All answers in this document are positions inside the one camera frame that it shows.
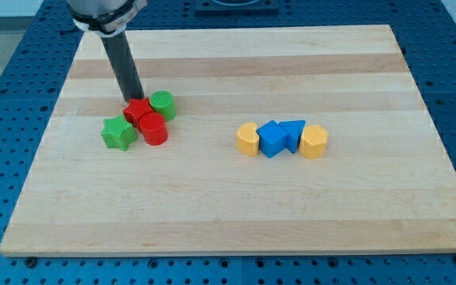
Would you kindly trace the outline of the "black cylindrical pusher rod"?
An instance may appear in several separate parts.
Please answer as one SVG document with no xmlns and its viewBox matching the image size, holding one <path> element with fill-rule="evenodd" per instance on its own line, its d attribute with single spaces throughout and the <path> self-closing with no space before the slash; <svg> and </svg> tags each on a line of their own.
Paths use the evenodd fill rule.
<svg viewBox="0 0 456 285">
<path fill-rule="evenodd" d="M 101 39 L 118 86 L 126 102 L 143 99 L 144 91 L 140 81 L 130 45 L 125 32 Z"/>
</svg>

